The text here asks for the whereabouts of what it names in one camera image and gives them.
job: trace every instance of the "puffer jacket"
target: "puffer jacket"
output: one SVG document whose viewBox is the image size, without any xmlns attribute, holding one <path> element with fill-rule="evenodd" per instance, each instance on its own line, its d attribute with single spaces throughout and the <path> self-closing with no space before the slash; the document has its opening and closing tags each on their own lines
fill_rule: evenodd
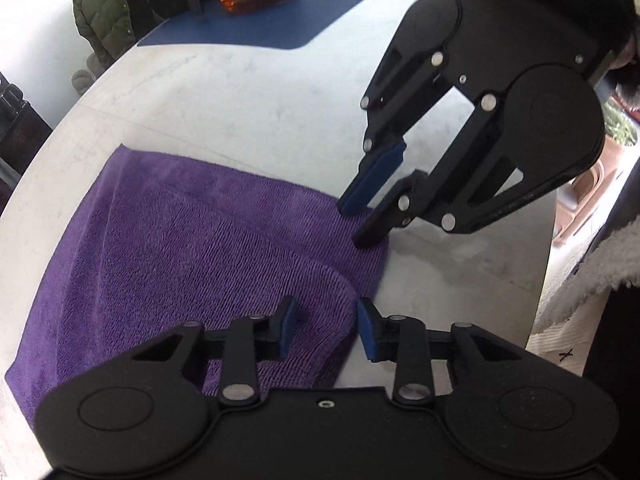
<svg viewBox="0 0 640 480">
<path fill-rule="evenodd" d="M 127 0 L 74 0 L 74 16 L 104 68 L 136 43 Z"/>
</svg>

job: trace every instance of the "metal rivet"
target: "metal rivet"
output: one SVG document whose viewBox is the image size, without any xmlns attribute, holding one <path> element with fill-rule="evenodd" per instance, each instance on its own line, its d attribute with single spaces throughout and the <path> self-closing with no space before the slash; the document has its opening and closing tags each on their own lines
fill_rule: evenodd
<svg viewBox="0 0 640 480">
<path fill-rule="evenodd" d="M 407 195 L 402 195 L 398 200 L 398 209 L 400 211 L 406 211 L 407 209 L 409 209 L 410 203 L 411 201 L 409 200 L 409 197 Z"/>
<path fill-rule="evenodd" d="M 485 96 L 482 98 L 482 101 L 480 101 L 480 106 L 485 112 L 491 112 L 495 109 L 497 104 L 498 99 L 493 94 L 485 94 Z"/>
<path fill-rule="evenodd" d="M 254 396 L 255 390 L 248 384 L 230 384 L 222 390 L 222 396 L 228 400 L 247 400 Z"/>
<path fill-rule="evenodd" d="M 431 390 L 424 384 L 410 383 L 400 386 L 398 394 L 406 400 L 423 400 L 431 395 Z"/>
<path fill-rule="evenodd" d="M 456 217 L 451 213 L 447 213 L 442 217 L 442 221 L 440 222 L 442 228 L 448 233 L 449 231 L 453 231 L 453 228 L 456 226 Z"/>
<path fill-rule="evenodd" d="M 436 52 L 431 56 L 431 64 L 433 66 L 440 66 L 444 61 L 444 54 L 441 52 Z"/>
</svg>

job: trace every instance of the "white table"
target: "white table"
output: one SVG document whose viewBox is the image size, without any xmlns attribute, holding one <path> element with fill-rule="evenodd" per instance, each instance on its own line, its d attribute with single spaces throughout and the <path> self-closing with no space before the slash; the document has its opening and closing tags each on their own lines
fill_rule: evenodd
<svg viewBox="0 0 640 480">
<path fill-rule="evenodd" d="M 415 0 L 365 0 L 311 43 L 281 51 L 219 45 L 136 47 L 53 132 L 0 218 L 0 372 L 14 358 L 46 265 L 113 150 L 191 156 L 339 196 L 362 157 L 358 102 Z M 456 95 L 406 136 L 399 174 L 429 170 L 469 104 Z M 376 304 L 430 328 L 464 320 L 524 345 L 552 237 L 546 196 L 473 235 L 414 221 L 390 237 Z M 357 343 L 339 386 L 390 384 Z"/>
</svg>

